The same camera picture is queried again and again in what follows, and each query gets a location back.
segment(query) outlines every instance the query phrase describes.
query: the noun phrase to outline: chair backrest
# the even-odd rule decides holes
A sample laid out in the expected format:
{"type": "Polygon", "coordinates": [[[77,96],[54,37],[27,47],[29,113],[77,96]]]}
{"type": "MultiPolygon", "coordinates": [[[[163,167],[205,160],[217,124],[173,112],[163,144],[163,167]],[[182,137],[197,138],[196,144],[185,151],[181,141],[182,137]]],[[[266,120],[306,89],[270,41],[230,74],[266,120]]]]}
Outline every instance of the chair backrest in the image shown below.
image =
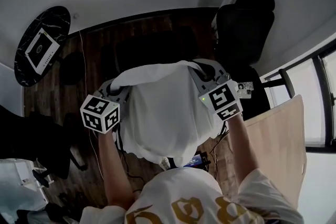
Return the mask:
{"type": "Polygon", "coordinates": [[[274,21],[274,6],[274,0],[237,0],[218,10],[215,57],[224,68],[259,60],[274,21]]]}
{"type": "Polygon", "coordinates": [[[62,126],[36,112],[26,118],[17,116],[1,105],[0,118],[10,126],[7,128],[10,132],[0,137],[0,159],[38,159],[53,174],[66,178],[70,141],[62,126]]]}

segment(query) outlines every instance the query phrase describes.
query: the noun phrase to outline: wooden board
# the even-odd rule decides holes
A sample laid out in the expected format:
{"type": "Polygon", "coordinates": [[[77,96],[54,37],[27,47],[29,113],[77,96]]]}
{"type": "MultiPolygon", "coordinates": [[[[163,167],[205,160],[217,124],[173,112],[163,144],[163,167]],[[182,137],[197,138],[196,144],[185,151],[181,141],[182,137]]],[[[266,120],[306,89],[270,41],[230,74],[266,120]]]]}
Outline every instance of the wooden board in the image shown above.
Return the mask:
{"type": "Polygon", "coordinates": [[[295,96],[245,124],[262,172],[297,208],[307,165],[302,97],[295,96]]]}

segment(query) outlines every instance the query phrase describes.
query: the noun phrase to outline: black chair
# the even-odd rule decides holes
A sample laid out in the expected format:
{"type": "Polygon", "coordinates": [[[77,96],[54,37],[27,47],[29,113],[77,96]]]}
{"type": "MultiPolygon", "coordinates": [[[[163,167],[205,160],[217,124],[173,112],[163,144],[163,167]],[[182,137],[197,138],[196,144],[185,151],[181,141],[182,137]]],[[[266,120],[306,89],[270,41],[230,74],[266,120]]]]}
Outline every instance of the black chair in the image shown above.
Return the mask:
{"type": "MultiPolygon", "coordinates": [[[[66,115],[65,126],[72,117],[72,114],[66,115]]],[[[42,173],[33,170],[33,175],[43,186],[49,187],[45,179],[49,174],[66,179],[70,160],[80,170],[86,170],[86,165],[80,166],[70,151],[71,140],[66,127],[54,123],[51,117],[31,113],[23,118],[0,105],[0,118],[10,126],[1,137],[0,159],[38,160],[47,170],[42,173]]]]}
{"type": "Polygon", "coordinates": [[[270,109],[264,88],[285,85],[292,98],[293,85],[287,73],[279,70],[281,79],[262,83],[251,67],[261,56],[270,31],[274,0],[237,0],[222,6],[217,13],[218,44],[215,58],[236,82],[253,82],[251,99],[241,99],[243,118],[248,120],[270,109]]]}

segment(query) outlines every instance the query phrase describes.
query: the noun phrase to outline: marble table top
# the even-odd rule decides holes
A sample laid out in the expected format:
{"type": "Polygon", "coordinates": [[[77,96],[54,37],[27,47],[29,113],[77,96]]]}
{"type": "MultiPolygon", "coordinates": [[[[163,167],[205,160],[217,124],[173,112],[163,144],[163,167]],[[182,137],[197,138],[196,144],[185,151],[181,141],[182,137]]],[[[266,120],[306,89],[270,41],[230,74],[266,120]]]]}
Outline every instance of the marble table top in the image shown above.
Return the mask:
{"type": "Polygon", "coordinates": [[[66,37],[69,34],[70,21],[71,18],[69,11],[65,7],[56,6],[42,12],[30,24],[23,34],[15,55],[14,71],[16,80],[20,85],[25,87],[33,86],[38,83],[52,68],[57,57],[62,51],[66,37]],[[42,75],[39,75],[34,71],[29,63],[25,55],[25,51],[41,28],[43,28],[60,47],[57,49],[42,75]]]}

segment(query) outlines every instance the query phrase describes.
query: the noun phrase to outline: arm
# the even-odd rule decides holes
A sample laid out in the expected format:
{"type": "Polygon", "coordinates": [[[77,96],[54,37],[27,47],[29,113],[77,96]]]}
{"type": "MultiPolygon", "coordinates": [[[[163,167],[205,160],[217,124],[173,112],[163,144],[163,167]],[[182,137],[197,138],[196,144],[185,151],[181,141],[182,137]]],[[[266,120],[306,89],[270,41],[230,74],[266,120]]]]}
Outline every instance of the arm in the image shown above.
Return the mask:
{"type": "Polygon", "coordinates": [[[238,184],[240,184],[250,172],[259,168],[259,165],[255,153],[251,148],[241,115],[237,115],[227,122],[229,124],[236,177],[238,184]]]}
{"type": "Polygon", "coordinates": [[[134,203],[134,195],[115,147],[112,132],[100,134],[98,139],[108,205],[116,205],[128,210],[134,203]]]}

